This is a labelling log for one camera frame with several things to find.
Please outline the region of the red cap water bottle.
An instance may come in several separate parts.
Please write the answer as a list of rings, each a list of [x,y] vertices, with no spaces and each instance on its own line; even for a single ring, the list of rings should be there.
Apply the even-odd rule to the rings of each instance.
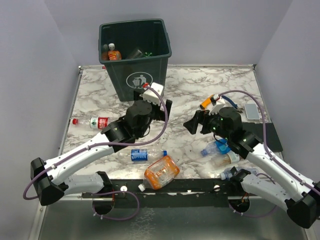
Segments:
[[[90,128],[93,130],[102,130],[110,123],[109,117],[93,116],[89,118],[72,118],[71,124],[76,127]]]

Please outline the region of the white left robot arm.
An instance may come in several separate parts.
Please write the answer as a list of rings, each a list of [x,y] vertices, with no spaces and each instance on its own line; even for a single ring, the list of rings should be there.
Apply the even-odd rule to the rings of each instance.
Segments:
[[[168,125],[172,101],[164,101],[157,90],[148,86],[144,93],[134,93],[134,103],[126,110],[126,114],[109,123],[93,138],[73,150],[43,160],[35,158],[30,163],[30,183],[23,192],[23,198],[29,200],[28,189],[34,187],[36,196],[42,206],[56,203],[65,195],[91,192],[101,198],[111,190],[108,176],[104,172],[96,172],[89,177],[80,176],[77,180],[72,175],[90,163],[119,152],[126,147],[140,147],[144,143],[136,141],[145,136],[152,121],[163,121],[161,132],[151,144],[158,140]]]

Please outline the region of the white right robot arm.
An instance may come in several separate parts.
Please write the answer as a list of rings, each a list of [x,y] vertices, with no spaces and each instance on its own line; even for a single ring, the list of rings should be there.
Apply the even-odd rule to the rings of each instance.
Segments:
[[[232,107],[218,113],[197,110],[183,126],[194,135],[198,125],[201,134],[213,133],[227,141],[229,148],[243,159],[255,164],[276,184],[241,170],[230,182],[229,189],[240,196],[244,192],[259,196],[286,211],[298,226],[308,229],[320,217],[320,184],[296,171],[275,155],[254,133],[243,128],[241,115]]]

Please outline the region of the clear glass-like jar bottle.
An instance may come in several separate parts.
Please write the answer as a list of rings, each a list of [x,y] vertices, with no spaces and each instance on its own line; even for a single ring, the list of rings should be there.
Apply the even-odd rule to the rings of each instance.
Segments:
[[[128,54],[126,60],[143,58],[145,56],[145,52],[142,48],[136,47],[131,53]]]

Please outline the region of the green plastic bottle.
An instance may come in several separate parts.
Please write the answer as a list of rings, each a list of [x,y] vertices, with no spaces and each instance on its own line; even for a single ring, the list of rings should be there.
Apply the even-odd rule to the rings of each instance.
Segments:
[[[152,57],[153,56],[153,53],[152,52],[145,52],[144,54],[143,54],[143,57]]]

